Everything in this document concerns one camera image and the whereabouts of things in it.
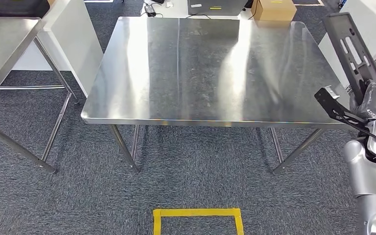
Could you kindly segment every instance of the white cabinet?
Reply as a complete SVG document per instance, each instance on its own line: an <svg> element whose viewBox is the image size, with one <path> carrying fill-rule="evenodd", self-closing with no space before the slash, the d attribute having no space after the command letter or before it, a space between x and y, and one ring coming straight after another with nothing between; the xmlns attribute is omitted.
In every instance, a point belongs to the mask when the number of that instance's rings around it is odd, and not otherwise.
<svg viewBox="0 0 376 235"><path fill-rule="evenodd" d="M83 0L56 0L43 17L38 34L59 70L71 71L87 97L97 75L103 52ZM35 44L13 70L52 70Z"/></svg>

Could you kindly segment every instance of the carpet floor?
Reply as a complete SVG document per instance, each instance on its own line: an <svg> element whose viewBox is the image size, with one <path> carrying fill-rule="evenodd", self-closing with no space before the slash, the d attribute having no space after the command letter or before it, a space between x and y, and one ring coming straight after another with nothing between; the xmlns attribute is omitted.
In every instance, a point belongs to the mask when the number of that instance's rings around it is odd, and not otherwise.
<svg viewBox="0 0 376 235"><path fill-rule="evenodd" d="M103 50L119 16L137 16L142 2L87 3ZM319 42L321 19L336 11L299 6ZM327 131L279 175L268 129L144 126L135 174L106 126L87 125L84 96L68 106L47 174L0 142L0 234L151 235L157 208L240 208L248 235L355 234L356 207L341 149L351 131ZM12 71L5 85L52 83L48 71ZM66 91L0 91L0 129L37 155L51 133ZM130 144L133 126L119 126ZM286 155L312 130L278 129ZM232 217L169 217L163 235L234 235Z"/></svg>

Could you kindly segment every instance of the yellow tape square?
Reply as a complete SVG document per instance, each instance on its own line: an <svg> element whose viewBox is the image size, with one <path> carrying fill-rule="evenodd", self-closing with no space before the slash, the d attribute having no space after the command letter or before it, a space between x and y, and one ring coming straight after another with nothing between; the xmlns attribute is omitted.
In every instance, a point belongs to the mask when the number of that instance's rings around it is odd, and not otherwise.
<svg viewBox="0 0 376 235"><path fill-rule="evenodd" d="M228 209L155 209L153 210L153 235L161 235L161 217L234 216L237 235L244 235L239 208Z"/></svg>

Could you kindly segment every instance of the stainless steel table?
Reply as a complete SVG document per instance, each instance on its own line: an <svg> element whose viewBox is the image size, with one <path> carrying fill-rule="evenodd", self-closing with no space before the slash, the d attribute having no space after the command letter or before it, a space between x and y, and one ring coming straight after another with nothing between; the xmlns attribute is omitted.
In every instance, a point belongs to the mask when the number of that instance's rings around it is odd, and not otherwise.
<svg viewBox="0 0 376 235"><path fill-rule="evenodd" d="M68 95L64 101L64 105L61 109L56 124L52 130L51 136L44 150L44 154L41 158L38 158L22 145L16 143L10 137L0 131L0 140L13 148L15 151L23 154L25 157L31 159L34 163L42 166L48 172L54 173L55 169L46 163L47 156L57 134L58 128L64 116L64 112L67 108L70 98L73 96L75 102L78 100L75 94L72 92L67 82L53 63L52 59L46 52L45 48L37 38L38 32L42 29L41 20L36 19L23 19L23 18L6 18L0 17L0 84L4 81L6 76L11 72L12 67L16 61L24 53L30 43L34 42L51 68L54 70L58 80L62 85L50 85L50 86L25 86L25 87L0 87L2 90L36 90L36 89L58 89L65 88L68 91Z"/></svg>
<svg viewBox="0 0 376 235"><path fill-rule="evenodd" d="M270 127L288 165L327 129L345 129L314 98L349 96L302 22L119 18L82 118L108 124L134 162L139 125ZM136 125L131 152L116 124ZM274 127L316 129L283 159Z"/></svg>

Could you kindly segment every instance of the black bracket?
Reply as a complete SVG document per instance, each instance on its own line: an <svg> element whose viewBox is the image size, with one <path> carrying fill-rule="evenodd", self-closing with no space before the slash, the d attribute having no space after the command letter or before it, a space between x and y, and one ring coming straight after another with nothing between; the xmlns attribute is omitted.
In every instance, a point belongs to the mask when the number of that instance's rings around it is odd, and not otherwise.
<svg viewBox="0 0 376 235"><path fill-rule="evenodd" d="M330 118L345 124L348 124L349 122L359 128L366 129L366 120L351 113L351 111L342 106L336 99L331 96L326 88L321 88L315 94L315 98Z"/></svg>
<svg viewBox="0 0 376 235"><path fill-rule="evenodd" d="M376 64L349 13L331 14L324 25L355 100L361 105L370 81L376 81Z"/></svg>

